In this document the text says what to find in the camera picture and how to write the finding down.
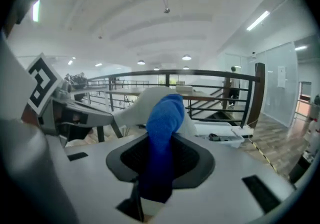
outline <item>wooden floor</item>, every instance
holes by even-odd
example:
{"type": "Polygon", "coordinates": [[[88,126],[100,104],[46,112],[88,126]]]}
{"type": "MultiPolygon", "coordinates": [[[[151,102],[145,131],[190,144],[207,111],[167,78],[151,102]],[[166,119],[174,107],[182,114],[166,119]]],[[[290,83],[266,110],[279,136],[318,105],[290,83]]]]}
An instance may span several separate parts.
{"type": "MultiPolygon", "coordinates": [[[[291,127],[287,128],[261,113],[251,140],[270,160],[278,173],[287,178],[308,146],[308,142],[304,139],[308,125],[309,123],[298,115],[293,120],[291,127]]],[[[248,139],[242,143],[240,150],[250,154],[266,166],[270,166],[248,139]]]]}

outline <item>blue cloth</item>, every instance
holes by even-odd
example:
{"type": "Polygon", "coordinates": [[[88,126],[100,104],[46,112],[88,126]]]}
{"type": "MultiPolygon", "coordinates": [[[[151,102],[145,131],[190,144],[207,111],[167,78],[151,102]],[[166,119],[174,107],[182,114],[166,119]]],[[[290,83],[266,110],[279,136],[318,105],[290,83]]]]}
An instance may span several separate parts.
{"type": "Polygon", "coordinates": [[[152,109],[146,123],[149,135],[149,156],[145,172],[139,177],[140,195],[165,203],[172,194],[174,164],[172,133],[178,131],[185,118],[183,98],[169,94],[152,109]]]}

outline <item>white box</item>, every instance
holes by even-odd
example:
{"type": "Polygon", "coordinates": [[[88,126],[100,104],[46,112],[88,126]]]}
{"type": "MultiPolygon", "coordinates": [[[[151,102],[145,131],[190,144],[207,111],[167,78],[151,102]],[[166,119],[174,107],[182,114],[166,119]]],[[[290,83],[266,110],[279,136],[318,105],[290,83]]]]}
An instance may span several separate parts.
{"type": "Polygon", "coordinates": [[[209,139],[209,134],[215,134],[221,137],[222,141],[213,141],[213,143],[224,144],[233,148],[238,149],[245,139],[236,134],[232,128],[231,124],[228,122],[205,122],[205,121],[195,121],[194,125],[196,127],[198,136],[203,139],[209,139]]]}
{"type": "Polygon", "coordinates": [[[189,85],[177,85],[175,87],[175,90],[179,93],[179,92],[183,92],[183,93],[192,93],[193,88],[192,86],[189,85]]]}

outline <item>yellow-black tape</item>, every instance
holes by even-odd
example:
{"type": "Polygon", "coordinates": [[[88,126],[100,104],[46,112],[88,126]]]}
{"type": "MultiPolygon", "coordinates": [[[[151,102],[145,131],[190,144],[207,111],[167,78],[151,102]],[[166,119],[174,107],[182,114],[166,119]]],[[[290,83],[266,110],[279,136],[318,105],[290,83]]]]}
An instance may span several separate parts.
{"type": "Polygon", "coordinates": [[[263,157],[265,158],[265,160],[269,163],[269,165],[271,165],[271,167],[274,169],[274,171],[279,174],[278,170],[276,167],[274,167],[274,165],[271,163],[271,161],[268,159],[268,157],[265,156],[265,154],[258,148],[257,144],[254,143],[251,139],[249,139],[249,141],[252,143],[252,145],[260,152],[261,155],[263,155],[263,157]]]}

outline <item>fluorescent light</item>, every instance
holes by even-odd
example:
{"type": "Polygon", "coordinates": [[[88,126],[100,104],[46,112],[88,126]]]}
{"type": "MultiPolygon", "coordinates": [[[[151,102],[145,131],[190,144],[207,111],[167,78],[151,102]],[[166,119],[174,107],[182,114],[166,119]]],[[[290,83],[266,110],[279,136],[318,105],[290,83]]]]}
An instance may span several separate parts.
{"type": "Polygon", "coordinates": [[[38,0],[32,7],[32,19],[34,22],[39,21],[39,6],[40,6],[40,0],[38,0]]]}
{"type": "Polygon", "coordinates": [[[306,45],[303,45],[303,46],[300,46],[300,47],[297,47],[295,48],[296,51],[300,51],[300,50],[304,50],[304,49],[307,49],[308,47],[306,45]]]}
{"type": "Polygon", "coordinates": [[[265,11],[259,18],[256,19],[254,23],[252,23],[246,30],[252,30],[256,25],[262,22],[268,15],[270,14],[269,11],[265,11]]]}
{"type": "Polygon", "coordinates": [[[190,56],[190,55],[184,55],[184,56],[182,57],[182,59],[183,59],[184,61],[190,61],[190,60],[191,60],[191,56],[190,56]]]}

